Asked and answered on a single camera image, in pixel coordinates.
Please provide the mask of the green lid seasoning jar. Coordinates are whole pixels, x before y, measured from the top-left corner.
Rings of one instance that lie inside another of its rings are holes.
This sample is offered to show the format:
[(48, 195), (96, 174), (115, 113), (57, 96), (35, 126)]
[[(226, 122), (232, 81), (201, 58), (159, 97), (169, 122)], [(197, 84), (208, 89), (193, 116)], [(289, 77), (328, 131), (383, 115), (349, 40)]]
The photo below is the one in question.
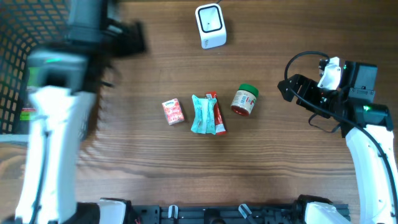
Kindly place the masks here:
[(233, 98), (231, 109), (241, 116), (249, 116), (256, 104), (258, 96), (259, 90), (256, 87), (243, 83), (239, 86)]

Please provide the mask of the red stick sachet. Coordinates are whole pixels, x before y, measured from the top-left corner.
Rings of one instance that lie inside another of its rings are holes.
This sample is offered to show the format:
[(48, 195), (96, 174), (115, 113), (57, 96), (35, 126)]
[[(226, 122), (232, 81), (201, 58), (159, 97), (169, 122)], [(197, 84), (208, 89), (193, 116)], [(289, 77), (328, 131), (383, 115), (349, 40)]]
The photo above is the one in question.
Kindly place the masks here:
[(227, 133), (227, 130), (224, 126), (224, 121), (223, 117), (220, 111), (220, 106), (219, 106), (219, 101), (218, 101), (218, 96), (217, 92), (215, 91), (209, 91), (205, 93), (205, 96), (207, 98), (214, 98), (216, 99), (216, 104), (214, 105), (214, 117), (215, 117), (215, 130), (216, 130), (216, 135), (223, 135)]

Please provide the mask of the teal snack packet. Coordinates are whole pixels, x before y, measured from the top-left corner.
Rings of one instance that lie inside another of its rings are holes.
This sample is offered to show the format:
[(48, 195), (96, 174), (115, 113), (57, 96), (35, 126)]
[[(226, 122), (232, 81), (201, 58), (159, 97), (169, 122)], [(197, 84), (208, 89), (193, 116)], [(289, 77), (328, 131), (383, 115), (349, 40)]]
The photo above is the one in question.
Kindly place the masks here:
[(216, 134), (214, 107), (216, 98), (199, 98), (192, 95), (195, 118), (191, 131), (197, 134)]

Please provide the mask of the red tissue pack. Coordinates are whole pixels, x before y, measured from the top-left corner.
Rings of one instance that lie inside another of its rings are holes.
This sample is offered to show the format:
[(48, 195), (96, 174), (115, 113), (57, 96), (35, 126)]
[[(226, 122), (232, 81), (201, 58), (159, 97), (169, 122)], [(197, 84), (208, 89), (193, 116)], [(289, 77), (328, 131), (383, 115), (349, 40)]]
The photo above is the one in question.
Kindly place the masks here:
[(182, 108), (177, 98), (162, 103), (165, 118), (169, 125), (185, 121)]

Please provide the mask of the green Haribo candy bag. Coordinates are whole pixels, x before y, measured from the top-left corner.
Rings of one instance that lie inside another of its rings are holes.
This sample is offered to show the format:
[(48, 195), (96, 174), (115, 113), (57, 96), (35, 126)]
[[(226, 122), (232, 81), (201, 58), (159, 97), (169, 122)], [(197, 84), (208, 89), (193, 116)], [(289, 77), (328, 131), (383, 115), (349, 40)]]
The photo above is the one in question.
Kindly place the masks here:
[(23, 104), (20, 114), (21, 121), (30, 121), (34, 119), (34, 116), (36, 114), (36, 109), (29, 100), (29, 94), (38, 88), (37, 84), (38, 72), (39, 72), (38, 67), (29, 67), (27, 70), (27, 76), (26, 76), (27, 82), (26, 82), (25, 92), (23, 95)]

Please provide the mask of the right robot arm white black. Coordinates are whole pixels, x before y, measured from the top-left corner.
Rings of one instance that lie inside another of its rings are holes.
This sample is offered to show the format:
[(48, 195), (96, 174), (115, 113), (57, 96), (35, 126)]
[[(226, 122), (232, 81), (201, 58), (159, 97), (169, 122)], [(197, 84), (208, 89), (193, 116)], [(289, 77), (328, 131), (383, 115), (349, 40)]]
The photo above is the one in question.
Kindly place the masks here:
[(375, 104), (377, 67), (339, 58), (321, 60), (320, 81), (303, 75), (277, 85), (286, 101), (314, 116), (334, 118), (350, 151), (360, 201), (361, 223), (397, 223), (397, 167), (389, 108)]

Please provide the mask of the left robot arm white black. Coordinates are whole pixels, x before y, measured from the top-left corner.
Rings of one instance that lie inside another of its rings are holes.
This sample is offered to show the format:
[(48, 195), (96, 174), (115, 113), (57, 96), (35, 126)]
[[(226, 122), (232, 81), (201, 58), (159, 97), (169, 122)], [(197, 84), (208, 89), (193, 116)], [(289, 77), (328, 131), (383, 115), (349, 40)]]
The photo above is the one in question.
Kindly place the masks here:
[(140, 22), (124, 23), (117, 1), (72, 1), (65, 36), (36, 47), (27, 64), (35, 70), (29, 93), (36, 114), (22, 192), (8, 223), (127, 223), (131, 203), (105, 198), (79, 202), (75, 197), (76, 161), (83, 125), (114, 58), (146, 49)]

